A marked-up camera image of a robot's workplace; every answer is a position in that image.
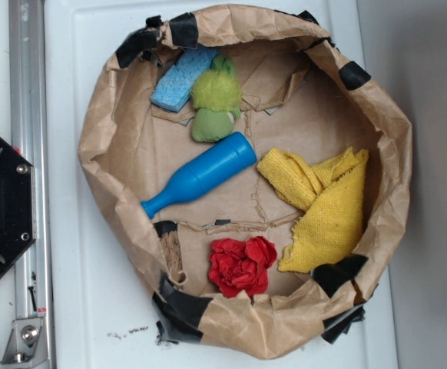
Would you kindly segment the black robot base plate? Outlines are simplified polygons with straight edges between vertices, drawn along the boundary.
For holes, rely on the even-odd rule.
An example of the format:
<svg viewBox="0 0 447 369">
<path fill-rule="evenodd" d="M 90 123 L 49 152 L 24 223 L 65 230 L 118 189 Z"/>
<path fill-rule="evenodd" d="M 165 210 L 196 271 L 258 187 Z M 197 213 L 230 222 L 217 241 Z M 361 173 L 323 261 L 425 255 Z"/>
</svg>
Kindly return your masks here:
<svg viewBox="0 0 447 369">
<path fill-rule="evenodd" d="M 0 279 L 35 240 L 32 166 L 0 137 Z"/>
</svg>

